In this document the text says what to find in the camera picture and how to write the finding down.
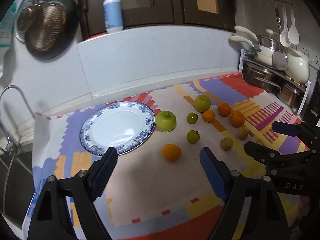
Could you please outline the brown kiwi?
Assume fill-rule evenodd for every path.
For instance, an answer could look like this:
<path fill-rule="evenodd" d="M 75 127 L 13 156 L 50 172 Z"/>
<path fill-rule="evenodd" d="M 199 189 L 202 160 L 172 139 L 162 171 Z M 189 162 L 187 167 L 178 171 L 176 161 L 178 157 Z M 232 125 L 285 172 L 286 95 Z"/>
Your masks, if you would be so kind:
<path fill-rule="evenodd" d="M 220 147 L 225 150 L 229 151 L 233 147 L 233 140 L 230 137 L 224 137 L 220 140 Z"/>
<path fill-rule="evenodd" d="M 244 140 L 248 137 L 249 131 L 246 128 L 240 128 L 237 133 L 237 137 L 241 140 Z"/>

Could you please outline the small orange mandarin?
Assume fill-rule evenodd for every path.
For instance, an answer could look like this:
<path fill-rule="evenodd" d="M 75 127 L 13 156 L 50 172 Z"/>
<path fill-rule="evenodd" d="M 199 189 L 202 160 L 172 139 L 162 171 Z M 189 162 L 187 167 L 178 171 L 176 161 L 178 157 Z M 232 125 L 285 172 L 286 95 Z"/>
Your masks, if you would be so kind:
<path fill-rule="evenodd" d="M 208 109 L 203 113 L 202 118 L 205 122 L 212 122 L 215 119 L 215 113 L 213 110 Z"/>
<path fill-rule="evenodd" d="M 176 162 L 182 155 L 181 149 L 175 144 L 167 144 L 162 148 L 163 157 L 169 162 Z"/>

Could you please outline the white dish rack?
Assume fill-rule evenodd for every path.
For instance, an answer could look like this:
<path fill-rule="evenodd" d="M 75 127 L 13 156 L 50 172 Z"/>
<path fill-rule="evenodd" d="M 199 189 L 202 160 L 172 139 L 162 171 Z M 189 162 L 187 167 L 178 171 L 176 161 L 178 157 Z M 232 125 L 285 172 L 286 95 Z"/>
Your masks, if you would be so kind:
<path fill-rule="evenodd" d="M 276 95 L 296 115 L 302 112 L 310 88 L 309 81 L 305 85 L 300 84 L 283 71 L 258 62 L 254 59 L 253 52 L 245 49 L 240 52 L 238 72 L 242 73 L 246 83 Z"/>

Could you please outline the large orange mandarin right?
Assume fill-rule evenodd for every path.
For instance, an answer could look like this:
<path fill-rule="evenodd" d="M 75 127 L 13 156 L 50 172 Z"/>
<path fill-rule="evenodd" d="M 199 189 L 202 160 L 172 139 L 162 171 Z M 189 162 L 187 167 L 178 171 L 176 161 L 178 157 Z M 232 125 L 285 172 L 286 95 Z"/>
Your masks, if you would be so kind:
<path fill-rule="evenodd" d="M 240 111 L 234 111 L 230 117 L 231 124 L 238 128 L 245 123 L 245 116 Z"/>

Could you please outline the orange mandarin back right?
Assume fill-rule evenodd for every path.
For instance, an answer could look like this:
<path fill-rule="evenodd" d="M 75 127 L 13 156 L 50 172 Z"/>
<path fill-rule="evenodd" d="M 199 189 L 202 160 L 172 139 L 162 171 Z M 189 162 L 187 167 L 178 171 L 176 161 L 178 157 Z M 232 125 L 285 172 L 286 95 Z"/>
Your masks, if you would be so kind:
<path fill-rule="evenodd" d="M 219 114 L 224 117 L 229 116 L 232 112 L 230 105 L 226 102 L 220 103 L 217 109 L 219 111 Z"/>

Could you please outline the metal slotted spatula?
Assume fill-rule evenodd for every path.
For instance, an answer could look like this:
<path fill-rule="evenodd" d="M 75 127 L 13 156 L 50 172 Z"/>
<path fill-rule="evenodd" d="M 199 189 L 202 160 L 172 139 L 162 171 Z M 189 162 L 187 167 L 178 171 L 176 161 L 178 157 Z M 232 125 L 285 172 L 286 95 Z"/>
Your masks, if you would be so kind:
<path fill-rule="evenodd" d="M 281 31 L 281 21 L 279 17 L 279 9 L 276 5 L 274 5 L 277 27 L 278 27 L 278 47 L 274 51 L 272 56 L 273 66 L 279 71 L 285 71 L 288 68 L 287 57 L 286 54 L 282 51 L 280 46 L 280 31 Z"/>

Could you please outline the white plastic ladle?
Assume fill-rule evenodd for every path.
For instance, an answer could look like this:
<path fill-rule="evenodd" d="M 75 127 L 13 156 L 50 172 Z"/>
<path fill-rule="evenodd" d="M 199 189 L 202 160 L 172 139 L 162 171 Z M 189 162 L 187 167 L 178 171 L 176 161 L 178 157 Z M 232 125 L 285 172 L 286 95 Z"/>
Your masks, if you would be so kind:
<path fill-rule="evenodd" d="M 288 26 L 287 26 L 287 12 L 285 7 L 282 8 L 281 10 L 282 16 L 283 16 L 283 30 L 280 33 L 280 43 L 283 47 L 287 48 L 291 45 L 291 42 L 289 41 L 289 36 L 288 36 Z"/>

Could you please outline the yellow-green apple at back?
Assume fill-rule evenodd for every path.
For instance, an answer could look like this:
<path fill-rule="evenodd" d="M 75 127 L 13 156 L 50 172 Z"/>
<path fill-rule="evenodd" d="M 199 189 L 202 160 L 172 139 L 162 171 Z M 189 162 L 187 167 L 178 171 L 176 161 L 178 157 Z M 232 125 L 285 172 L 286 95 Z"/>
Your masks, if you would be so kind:
<path fill-rule="evenodd" d="M 198 112 L 204 113 L 210 109 L 211 100 L 206 95 L 198 95 L 194 100 L 194 107 Z"/>

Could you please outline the steel pot with lid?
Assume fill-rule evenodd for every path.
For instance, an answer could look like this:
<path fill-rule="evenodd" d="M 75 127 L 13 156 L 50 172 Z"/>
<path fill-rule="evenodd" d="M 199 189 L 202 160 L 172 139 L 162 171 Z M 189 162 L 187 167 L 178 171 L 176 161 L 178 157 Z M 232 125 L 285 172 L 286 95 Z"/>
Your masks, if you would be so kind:
<path fill-rule="evenodd" d="M 279 42 L 276 39 L 276 32 L 272 31 L 271 29 L 266 29 L 265 30 L 266 34 L 258 34 L 258 42 L 261 46 L 272 49 L 272 50 L 277 50 L 279 47 Z"/>

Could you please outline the green apple near plate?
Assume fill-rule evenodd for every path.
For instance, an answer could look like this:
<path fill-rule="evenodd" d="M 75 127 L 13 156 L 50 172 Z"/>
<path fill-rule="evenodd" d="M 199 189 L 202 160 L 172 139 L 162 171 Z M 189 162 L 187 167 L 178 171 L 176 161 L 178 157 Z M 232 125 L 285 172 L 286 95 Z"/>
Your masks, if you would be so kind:
<path fill-rule="evenodd" d="M 156 116 L 156 127 L 161 132 L 172 131 L 177 124 L 177 119 L 171 111 L 160 111 Z"/>

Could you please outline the blue white porcelain plate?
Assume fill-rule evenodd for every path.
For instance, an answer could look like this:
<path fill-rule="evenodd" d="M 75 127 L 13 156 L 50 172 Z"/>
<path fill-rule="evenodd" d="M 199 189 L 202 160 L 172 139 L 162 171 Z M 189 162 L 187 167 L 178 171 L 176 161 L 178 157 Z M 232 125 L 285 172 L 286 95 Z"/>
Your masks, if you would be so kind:
<path fill-rule="evenodd" d="M 111 103 L 85 120 L 80 129 L 80 142 L 94 155 L 104 155 L 109 147 L 123 155 L 138 148 L 152 135 L 155 121 L 153 110 L 144 103 Z"/>

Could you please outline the teal white paper box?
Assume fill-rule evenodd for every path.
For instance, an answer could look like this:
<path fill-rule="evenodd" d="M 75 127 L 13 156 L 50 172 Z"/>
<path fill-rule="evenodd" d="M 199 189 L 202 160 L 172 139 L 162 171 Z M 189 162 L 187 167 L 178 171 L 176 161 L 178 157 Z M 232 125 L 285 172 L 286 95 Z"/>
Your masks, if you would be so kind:
<path fill-rule="evenodd" d="M 14 25 L 14 19 L 16 16 L 17 4 L 12 3 L 7 13 L 4 15 L 3 20 L 1 20 L 0 27 L 0 46 L 1 48 L 9 47 L 11 44 L 12 29 Z"/>

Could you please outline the brass strainer hanging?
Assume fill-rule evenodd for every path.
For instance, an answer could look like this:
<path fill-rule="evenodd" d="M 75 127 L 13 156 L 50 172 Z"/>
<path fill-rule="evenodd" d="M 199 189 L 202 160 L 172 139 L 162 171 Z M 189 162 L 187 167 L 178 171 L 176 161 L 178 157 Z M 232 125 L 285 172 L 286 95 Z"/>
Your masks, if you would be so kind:
<path fill-rule="evenodd" d="M 35 21 L 40 10 L 39 0 L 32 0 L 31 5 L 22 10 L 17 19 L 17 31 L 25 33 Z"/>

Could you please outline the black frying pan hanging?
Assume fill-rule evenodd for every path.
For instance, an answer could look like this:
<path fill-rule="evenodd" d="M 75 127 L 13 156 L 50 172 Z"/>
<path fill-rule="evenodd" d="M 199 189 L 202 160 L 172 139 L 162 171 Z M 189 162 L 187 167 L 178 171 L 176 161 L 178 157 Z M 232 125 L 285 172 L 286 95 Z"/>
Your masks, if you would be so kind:
<path fill-rule="evenodd" d="M 28 52 L 37 60 L 51 60 L 72 42 L 79 24 L 75 0 L 43 0 L 26 30 Z"/>

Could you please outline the dark wooden window frame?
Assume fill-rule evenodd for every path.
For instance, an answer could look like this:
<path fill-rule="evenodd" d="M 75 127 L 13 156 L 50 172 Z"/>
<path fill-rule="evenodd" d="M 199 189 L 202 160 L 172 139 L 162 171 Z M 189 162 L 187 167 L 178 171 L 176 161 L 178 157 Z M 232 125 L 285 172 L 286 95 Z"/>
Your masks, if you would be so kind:
<path fill-rule="evenodd" d="M 84 40 L 106 31 L 104 0 L 78 0 Z M 120 0 L 125 28 L 143 25 L 199 25 L 233 31 L 234 0 Z"/>

